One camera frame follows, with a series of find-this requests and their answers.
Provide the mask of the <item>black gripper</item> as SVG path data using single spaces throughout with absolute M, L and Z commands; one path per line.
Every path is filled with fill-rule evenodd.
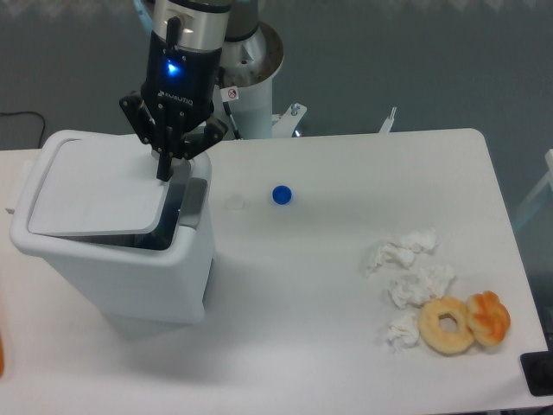
M 119 100 L 139 140 L 158 155 L 156 178 L 161 181 L 173 175 L 174 158 L 191 160 L 228 132 L 224 122 L 210 117 L 221 52 L 169 49 L 163 39 L 152 38 L 142 96 L 134 92 Z M 181 114 L 184 125 L 172 124 Z M 202 132 L 191 132 L 204 121 Z

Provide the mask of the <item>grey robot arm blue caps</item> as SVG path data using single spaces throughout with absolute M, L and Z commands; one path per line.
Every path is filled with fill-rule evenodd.
M 156 1 L 146 78 L 119 105 L 133 131 L 158 156 L 166 182 L 175 160 L 190 160 L 219 143 L 227 125 L 214 115 L 225 42 L 258 28 L 255 1 Z

